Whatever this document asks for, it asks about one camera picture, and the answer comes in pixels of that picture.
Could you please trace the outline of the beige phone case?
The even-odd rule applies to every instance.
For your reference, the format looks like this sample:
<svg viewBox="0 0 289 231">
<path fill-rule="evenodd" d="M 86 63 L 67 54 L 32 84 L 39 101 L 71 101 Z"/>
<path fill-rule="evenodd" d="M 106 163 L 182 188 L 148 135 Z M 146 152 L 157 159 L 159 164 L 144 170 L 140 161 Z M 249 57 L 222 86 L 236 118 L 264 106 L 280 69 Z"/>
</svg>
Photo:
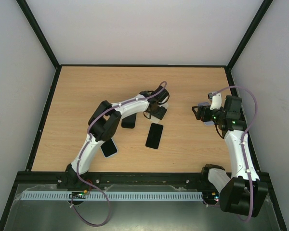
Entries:
<svg viewBox="0 0 289 231">
<path fill-rule="evenodd" d="M 159 106 L 159 111 L 157 113 L 155 113 L 154 115 L 150 115 L 150 121 L 152 121 L 153 123 L 159 123 L 165 116 L 167 110 L 168 110 L 168 104 L 165 103 L 163 105 Z"/>
</svg>

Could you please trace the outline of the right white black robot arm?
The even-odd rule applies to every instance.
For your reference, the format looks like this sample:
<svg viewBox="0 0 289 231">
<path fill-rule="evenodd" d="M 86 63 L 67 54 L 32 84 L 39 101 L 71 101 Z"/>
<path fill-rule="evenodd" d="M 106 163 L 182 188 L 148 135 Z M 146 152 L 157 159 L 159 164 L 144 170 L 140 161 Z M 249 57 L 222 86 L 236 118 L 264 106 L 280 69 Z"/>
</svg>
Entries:
<svg viewBox="0 0 289 231">
<path fill-rule="evenodd" d="M 208 94 L 210 103 L 192 107 L 197 120 L 212 122 L 224 139 L 231 160 L 231 176 L 222 166 L 206 164 L 202 169 L 201 185 L 213 186 L 219 193 L 220 208 L 224 212 L 246 216 L 247 220 L 258 215 L 268 186 L 260 180 L 252 163 L 248 146 L 246 122 L 241 120 L 242 99 L 228 95 L 222 102 L 220 93 Z"/>
</svg>

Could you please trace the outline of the black phone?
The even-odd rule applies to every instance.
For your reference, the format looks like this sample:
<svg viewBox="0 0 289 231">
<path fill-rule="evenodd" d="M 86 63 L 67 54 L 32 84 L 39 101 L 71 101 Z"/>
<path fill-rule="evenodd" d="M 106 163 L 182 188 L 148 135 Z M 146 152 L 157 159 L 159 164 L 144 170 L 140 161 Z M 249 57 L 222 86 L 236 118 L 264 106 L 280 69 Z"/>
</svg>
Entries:
<svg viewBox="0 0 289 231">
<path fill-rule="evenodd" d="M 158 149 L 162 132 L 163 132 L 163 125 L 152 123 L 149 129 L 145 146 L 152 149 Z"/>
</svg>

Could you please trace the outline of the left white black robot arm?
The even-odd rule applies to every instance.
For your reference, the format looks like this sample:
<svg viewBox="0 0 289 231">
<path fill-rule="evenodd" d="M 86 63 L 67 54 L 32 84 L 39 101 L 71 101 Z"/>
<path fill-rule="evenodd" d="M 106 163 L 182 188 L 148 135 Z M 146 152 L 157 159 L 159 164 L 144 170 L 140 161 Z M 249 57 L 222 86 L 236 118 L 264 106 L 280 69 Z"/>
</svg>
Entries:
<svg viewBox="0 0 289 231">
<path fill-rule="evenodd" d="M 167 111 L 164 105 L 169 97 L 169 92 L 159 86 L 155 91 L 142 91 L 122 102 L 101 102 L 88 122 L 86 140 L 81 150 L 66 167 L 63 184 L 75 188 L 81 185 L 79 177 L 84 178 L 88 173 L 96 153 L 103 144 L 112 139 L 121 120 L 140 112 L 148 113 L 149 119 L 154 117 L 162 120 Z"/>
</svg>

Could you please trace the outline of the lilac phone case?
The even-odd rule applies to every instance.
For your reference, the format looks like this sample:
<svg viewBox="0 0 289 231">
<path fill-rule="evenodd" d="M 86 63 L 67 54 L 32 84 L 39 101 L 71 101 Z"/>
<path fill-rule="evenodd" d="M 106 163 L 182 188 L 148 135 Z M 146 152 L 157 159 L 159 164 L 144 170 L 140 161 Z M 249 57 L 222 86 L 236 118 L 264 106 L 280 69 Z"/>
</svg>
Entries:
<svg viewBox="0 0 289 231">
<path fill-rule="evenodd" d="M 206 126 L 213 126 L 214 122 L 210 120 L 210 104 L 208 102 L 197 105 L 198 120 L 201 120 Z"/>
</svg>

